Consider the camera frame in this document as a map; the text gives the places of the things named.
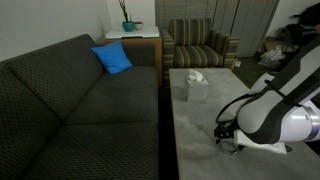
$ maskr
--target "table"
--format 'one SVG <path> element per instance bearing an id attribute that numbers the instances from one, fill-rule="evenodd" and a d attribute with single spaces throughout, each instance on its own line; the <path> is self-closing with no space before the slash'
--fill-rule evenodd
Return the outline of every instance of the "table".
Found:
<path id="1" fill-rule="evenodd" d="M 249 89 L 229 69 L 196 69 L 209 82 L 205 102 L 186 102 L 184 78 L 188 69 L 170 69 L 170 88 L 179 178 L 201 179 L 319 179 L 320 158 L 305 143 L 286 143 L 287 155 L 244 148 L 228 155 L 215 143 L 213 130 L 219 111 Z M 221 119 L 231 119 L 241 102 Z"/>
<path id="2" fill-rule="evenodd" d="M 105 44 L 120 40 L 123 44 L 152 44 L 155 48 L 155 65 L 158 74 L 158 86 L 162 87 L 162 38 L 157 27 L 144 28 L 141 31 L 111 31 L 105 35 Z"/>

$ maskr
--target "white wall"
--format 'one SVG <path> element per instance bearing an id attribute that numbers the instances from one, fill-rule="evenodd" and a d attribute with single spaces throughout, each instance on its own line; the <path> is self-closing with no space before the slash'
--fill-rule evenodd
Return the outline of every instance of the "white wall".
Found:
<path id="1" fill-rule="evenodd" d="M 0 0 L 0 61 L 111 29 L 105 0 Z"/>
<path id="2" fill-rule="evenodd" d="M 319 2 L 320 0 L 280 0 L 267 31 L 267 36 L 276 36 L 276 31 L 280 28 L 285 27 L 287 24 L 297 23 L 298 18 L 290 17 L 301 14 L 306 8 Z"/>
<path id="3" fill-rule="evenodd" d="M 122 30 L 125 21 L 119 0 L 106 0 L 111 18 L 112 30 Z M 126 0 L 128 18 L 130 13 L 132 21 L 142 21 L 144 26 L 155 26 L 155 0 Z"/>

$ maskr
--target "tissue box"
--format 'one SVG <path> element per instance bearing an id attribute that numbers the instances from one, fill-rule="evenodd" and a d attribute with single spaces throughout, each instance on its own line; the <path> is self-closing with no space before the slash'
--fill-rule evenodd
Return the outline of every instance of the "tissue box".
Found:
<path id="1" fill-rule="evenodd" d="M 189 80 L 188 76 L 185 78 L 185 94 L 188 102 L 205 101 L 208 91 L 208 81 L 203 78 L 200 82 Z"/>

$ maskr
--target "blue pillow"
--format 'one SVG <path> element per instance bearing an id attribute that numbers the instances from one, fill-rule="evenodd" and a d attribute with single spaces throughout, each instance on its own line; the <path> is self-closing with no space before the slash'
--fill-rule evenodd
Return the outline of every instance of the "blue pillow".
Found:
<path id="1" fill-rule="evenodd" d="M 132 66 L 123 51 L 121 41 L 103 47 L 94 47 L 91 50 L 98 56 L 110 74 L 116 74 Z"/>

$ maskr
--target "striped armchair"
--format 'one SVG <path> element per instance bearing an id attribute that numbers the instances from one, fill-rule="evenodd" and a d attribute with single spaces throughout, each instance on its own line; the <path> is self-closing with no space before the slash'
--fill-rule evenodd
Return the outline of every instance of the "striped armchair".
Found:
<path id="1" fill-rule="evenodd" d="M 164 86 L 169 86 L 169 68 L 233 69 L 237 59 L 239 40 L 211 30 L 211 19 L 171 19 L 161 36 Z"/>

